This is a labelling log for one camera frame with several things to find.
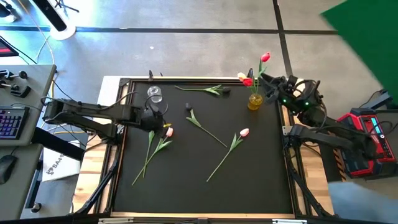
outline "black tabletop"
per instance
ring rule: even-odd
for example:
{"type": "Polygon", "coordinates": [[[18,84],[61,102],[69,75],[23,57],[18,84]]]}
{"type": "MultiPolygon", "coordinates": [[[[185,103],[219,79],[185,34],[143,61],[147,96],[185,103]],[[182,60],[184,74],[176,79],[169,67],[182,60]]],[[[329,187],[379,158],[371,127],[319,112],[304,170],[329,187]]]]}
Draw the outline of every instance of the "black tabletop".
{"type": "MultiPolygon", "coordinates": [[[[114,212],[142,213],[293,213],[289,183],[282,155],[280,115],[275,104],[258,111],[247,108],[250,91],[232,86],[229,96],[198,91],[182,91],[176,83],[136,83],[135,105],[143,105],[151,85],[161,88],[169,104],[165,115],[172,123],[173,143],[156,154],[146,177],[131,186],[142,169],[148,133],[128,129],[114,212]],[[228,147],[234,133],[249,128],[250,133],[229,155],[213,178],[206,179],[228,149],[206,132],[187,121],[185,103],[194,109],[197,120],[228,147]]],[[[202,88],[212,85],[180,85],[202,88]]],[[[154,151],[159,138],[152,143],[154,151]]]]}

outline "gray desk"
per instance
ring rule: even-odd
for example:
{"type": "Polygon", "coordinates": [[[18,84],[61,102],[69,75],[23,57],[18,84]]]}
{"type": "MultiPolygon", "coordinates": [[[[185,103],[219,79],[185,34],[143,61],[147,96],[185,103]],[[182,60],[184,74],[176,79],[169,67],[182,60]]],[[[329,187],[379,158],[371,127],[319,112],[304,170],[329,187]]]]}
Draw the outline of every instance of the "gray desk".
{"type": "MultiPolygon", "coordinates": [[[[10,106],[13,103],[23,103],[42,109],[40,98],[47,95],[51,80],[54,76],[56,66],[54,65],[0,65],[0,70],[8,69],[14,74],[18,71],[25,71],[28,74],[27,80],[15,78],[10,82],[24,88],[29,85],[32,90],[26,98],[18,98],[9,94],[9,89],[0,89],[0,105],[10,106]]],[[[0,185],[0,220],[19,219],[24,207],[25,200],[32,183],[33,174],[39,161],[43,146],[30,144],[34,129],[39,120],[40,111],[31,108],[29,116],[21,134],[21,140],[17,142],[23,147],[15,150],[14,155],[18,161],[12,171],[10,179],[0,185]]],[[[7,141],[0,141],[0,157],[10,154],[15,147],[11,147],[7,141]]]]}

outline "desk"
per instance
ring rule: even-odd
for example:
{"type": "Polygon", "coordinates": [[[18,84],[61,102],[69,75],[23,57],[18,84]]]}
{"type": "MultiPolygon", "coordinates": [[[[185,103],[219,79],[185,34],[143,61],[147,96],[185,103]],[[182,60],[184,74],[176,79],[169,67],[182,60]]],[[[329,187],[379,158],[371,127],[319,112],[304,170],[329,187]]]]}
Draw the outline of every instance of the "desk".
{"type": "MultiPolygon", "coordinates": [[[[112,102],[116,101],[117,95],[123,95],[128,90],[128,86],[125,88],[121,88],[119,91],[119,82],[123,85],[123,82],[120,80],[120,77],[104,77],[103,86],[101,88],[100,96],[98,103],[102,105],[110,105],[112,102]]],[[[99,139],[95,139],[91,142],[91,145],[96,144],[99,139]]],[[[98,182],[101,178],[101,173],[103,168],[109,167],[112,162],[113,154],[115,148],[108,148],[106,150],[106,146],[97,147],[96,149],[87,152],[85,154],[84,160],[82,162],[81,172],[78,179],[78,183],[76,185],[75,196],[73,199],[73,203],[75,206],[75,210],[79,209],[84,202],[90,197],[95,187],[98,185],[98,182]],[[104,158],[110,157],[109,163],[104,163],[104,158]]],[[[302,149],[302,157],[304,163],[304,171],[307,184],[310,190],[313,191],[315,197],[320,201],[320,203],[324,206],[324,208],[333,213],[333,209],[331,207],[330,198],[328,196],[328,188],[325,173],[322,167],[322,160],[320,158],[315,157],[312,152],[308,152],[305,149],[302,149]]],[[[96,212],[103,212],[108,202],[109,191],[114,192],[115,189],[109,189],[107,187],[103,192],[103,196],[97,204],[96,212]]],[[[300,197],[302,198],[302,194],[300,191],[297,191],[298,204],[300,206],[301,211],[305,211],[303,202],[300,202],[300,197]]],[[[112,212],[113,217],[197,217],[198,214],[194,213],[133,213],[133,212],[112,212]]],[[[292,218],[294,214],[283,214],[283,213],[201,213],[200,217],[218,217],[218,218],[292,218]]]]}
{"type": "MultiPolygon", "coordinates": [[[[51,80],[54,76],[55,65],[1,65],[0,70],[10,70],[13,74],[18,74],[23,70],[27,72],[28,79],[22,80],[14,78],[12,83],[25,88],[26,85],[31,87],[31,91],[26,98],[17,98],[10,95],[8,89],[0,90],[0,105],[11,106],[13,103],[23,103],[25,105],[34,106],[39,109],[43,108],[40,98],[45,96],[50,88],[51,80]]],[[[19,219],[22,208],[24,206],[33,174],[37,168],[40,153],[43,146],[40,144],[30,144],[30,140],[34,134],[37,121],[39,120],[40,111],[34,108],[29,110],[24,130],[20,140],[16,140],[19,145],[26,145],[15,150],[14,155],[18,158],[10,179],[0,185],[0,220],[19,219]]],[[[7,147],[9,142],[0,141],[0,157],[10,154],[14,147],[7,147]]]]}

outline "computer mouse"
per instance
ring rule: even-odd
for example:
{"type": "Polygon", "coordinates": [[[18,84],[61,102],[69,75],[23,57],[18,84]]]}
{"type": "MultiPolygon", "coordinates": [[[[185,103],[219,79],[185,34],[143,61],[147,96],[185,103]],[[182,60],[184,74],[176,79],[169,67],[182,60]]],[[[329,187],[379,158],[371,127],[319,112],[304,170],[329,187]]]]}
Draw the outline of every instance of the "computer mouse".
{"type": "Polygon", "coordinates": [[[11,176],[11,172],[18,158],[12,155],[6,155],[0,158],[0,184],[5,184],[11,176]]]}

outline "green cloth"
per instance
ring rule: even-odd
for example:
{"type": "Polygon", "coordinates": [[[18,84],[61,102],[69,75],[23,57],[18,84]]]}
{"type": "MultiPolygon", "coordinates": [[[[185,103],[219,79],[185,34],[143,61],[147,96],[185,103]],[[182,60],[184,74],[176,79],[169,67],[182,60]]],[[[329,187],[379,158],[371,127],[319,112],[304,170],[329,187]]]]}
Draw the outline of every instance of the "green cloth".
{"type": "Polygon", "coordinates": [[[347,0],[322,16],[398,100],[398,0],[347,0]]]}

